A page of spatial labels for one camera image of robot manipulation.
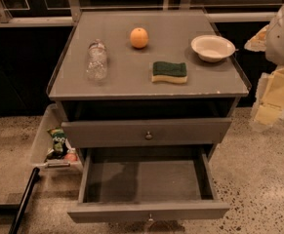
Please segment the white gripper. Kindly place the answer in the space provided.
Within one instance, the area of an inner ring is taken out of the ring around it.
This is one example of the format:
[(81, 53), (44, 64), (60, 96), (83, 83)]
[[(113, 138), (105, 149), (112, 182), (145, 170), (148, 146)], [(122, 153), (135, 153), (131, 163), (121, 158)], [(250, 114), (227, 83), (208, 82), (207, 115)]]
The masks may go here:
[[(268, 26), (260, 29), (244, 48), (252, 52), (266, 50), (266, 32)], [(275, 70), (270, 76), (263, 73), (256, 89), (256, 100), (251, 109), (250, 126), (254, 131), (271, 128), (284, 110), (284, 67)]]

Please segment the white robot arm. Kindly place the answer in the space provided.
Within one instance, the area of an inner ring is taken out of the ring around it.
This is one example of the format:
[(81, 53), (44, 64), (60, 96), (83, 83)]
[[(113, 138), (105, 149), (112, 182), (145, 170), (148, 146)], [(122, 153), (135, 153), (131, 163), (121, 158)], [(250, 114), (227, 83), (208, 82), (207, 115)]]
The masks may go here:
[(251, 127), (263, 132), (284, 119), (284, 4), (269, 25), (248, 40), (244, 48), (264, 52), (265, 58), (276, 65), (274, 71), (263, 73), (259, 79), (251, 111)]

